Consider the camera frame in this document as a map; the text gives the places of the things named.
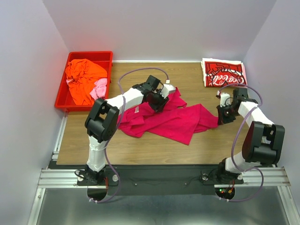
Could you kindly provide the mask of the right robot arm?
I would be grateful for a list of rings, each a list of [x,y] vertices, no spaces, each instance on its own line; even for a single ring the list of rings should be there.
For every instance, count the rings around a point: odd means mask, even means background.
[[[275,165],[279,162],[284,142],[285,128],[269,120],[261,111],[262,101],[249,97],[246,88],[235,88],[232,94],[218,91],[216,97],[218,124],[225,125],[243,117],[243,125],[248,125],[248,132],[241,151],[223,159],[216,170],[216,180],[226,184],[237,181],[238,177],[251,168],[261,165]]]

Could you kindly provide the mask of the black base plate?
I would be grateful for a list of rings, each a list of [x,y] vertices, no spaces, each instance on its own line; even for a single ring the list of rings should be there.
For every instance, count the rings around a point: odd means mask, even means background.
[[[88,188],[95,195],[214,195],[233,190],[243,184],[242,175],[237,181],[226,184],[216,180],[218,165],[115,165],[105,167],[104,180],[96,185],[85,179],[84,170],[75,171],[77,185]]]

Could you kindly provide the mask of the light pink t shirt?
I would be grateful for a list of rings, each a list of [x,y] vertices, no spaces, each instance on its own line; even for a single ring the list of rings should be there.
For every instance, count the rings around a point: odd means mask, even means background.
[[[98,98],[105,96],[108,80],[107,78],[100,78],[96,81],[92,80],[80,80],[75,79],[66,80],[69,87],[69,91],[74,101],[80,102],[91,102]]]

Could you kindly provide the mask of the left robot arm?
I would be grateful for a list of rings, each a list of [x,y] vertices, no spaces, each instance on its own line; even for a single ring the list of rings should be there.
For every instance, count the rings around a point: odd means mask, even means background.
[[[176,88],[154,76],[141,83],[133,85],[122,94],[103,100],[101,98],[94,105],[85,121],[89,138],[89,156],[84,169],[85,179],[95,185],[101,184],[105,178],[105,148],[117,130],[117,124],[123,113],[142,103],[148,103],[155,112],[162,112]]]

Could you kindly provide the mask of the aluminium frame rail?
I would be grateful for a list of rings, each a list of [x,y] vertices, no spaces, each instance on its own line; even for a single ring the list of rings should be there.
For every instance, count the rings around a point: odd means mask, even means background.
[[[295,225],[289,180],[282,167],[242,175],[230,200],[219,196],[228,183],[212,177],[216,165],[117,165],[121,188],[105,203],[90,203],[76,165],[55,158],[40,174],[30,225]]]

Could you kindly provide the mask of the magenta t shirt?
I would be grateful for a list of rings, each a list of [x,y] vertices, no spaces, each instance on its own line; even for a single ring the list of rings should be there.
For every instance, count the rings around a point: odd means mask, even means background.
[[[148,103],[125,111],[119,129],[140,138],[145,132],[153,133],[189,145],[193,134],[218,127],[218,117],[202,104],[187,106],[179,90],[169,96],[162,112],[154,112]]]

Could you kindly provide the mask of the orange t shirt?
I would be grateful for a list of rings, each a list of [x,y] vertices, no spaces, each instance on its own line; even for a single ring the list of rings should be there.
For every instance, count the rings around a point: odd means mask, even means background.
[[[92,105],[94,98],[90,95],[95,82],[107,78],[107,71],[88,59],[74,59],[65,68],[66,83],[76,105]]]

